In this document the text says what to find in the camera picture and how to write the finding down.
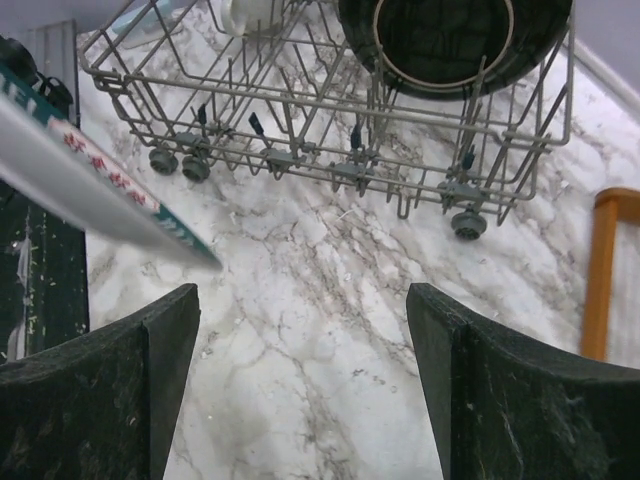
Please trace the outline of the white grey mug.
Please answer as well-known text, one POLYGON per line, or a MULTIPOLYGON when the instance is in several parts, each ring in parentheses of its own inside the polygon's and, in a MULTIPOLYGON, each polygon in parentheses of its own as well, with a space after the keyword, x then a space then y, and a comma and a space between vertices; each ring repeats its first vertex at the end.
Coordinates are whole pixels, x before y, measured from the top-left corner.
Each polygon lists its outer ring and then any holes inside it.
POLYGON ((283 0, 223 0, 220 20, 224 31, 242 37, 279 25, 284 17, 283 0))

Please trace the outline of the black rimmed cream plate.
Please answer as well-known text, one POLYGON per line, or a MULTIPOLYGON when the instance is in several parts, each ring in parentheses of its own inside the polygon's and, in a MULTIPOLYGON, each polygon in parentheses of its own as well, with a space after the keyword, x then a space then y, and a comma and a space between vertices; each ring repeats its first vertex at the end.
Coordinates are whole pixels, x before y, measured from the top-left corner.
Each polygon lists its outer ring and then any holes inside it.
POLYGON ((362 65, 402 94, 457 101, 501 90, 564 37, 565 0, 342 0, 339 19, 362 65))

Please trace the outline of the blue rimmed white plate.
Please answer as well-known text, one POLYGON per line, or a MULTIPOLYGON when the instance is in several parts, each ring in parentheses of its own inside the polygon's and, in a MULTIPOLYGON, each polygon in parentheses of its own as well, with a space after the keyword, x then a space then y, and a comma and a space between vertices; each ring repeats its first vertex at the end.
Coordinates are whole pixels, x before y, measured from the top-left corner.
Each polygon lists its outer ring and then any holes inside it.
POLYGON ((7 68, 1 177, 73 226, 215 271, 221 260, 165 204, 7 68))

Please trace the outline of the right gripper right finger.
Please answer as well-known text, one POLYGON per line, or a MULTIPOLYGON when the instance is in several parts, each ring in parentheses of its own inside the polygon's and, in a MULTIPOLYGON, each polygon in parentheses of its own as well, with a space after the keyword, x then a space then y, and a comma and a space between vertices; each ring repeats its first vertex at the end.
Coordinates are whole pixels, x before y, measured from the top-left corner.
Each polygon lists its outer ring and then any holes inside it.
POLYGON ((427 283, 409 330, 447 479, 635 479, 639 373, 538 341, 427 283))

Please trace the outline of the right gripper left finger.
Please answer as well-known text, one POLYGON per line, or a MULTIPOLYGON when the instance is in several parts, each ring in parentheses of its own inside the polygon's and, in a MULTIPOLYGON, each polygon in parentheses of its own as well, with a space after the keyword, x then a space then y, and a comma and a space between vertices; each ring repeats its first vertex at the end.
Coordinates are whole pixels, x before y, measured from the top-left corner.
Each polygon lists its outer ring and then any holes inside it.
POLYGON ((1 367, 4 479, 160 479, 200 322, 184 284, 1 367))

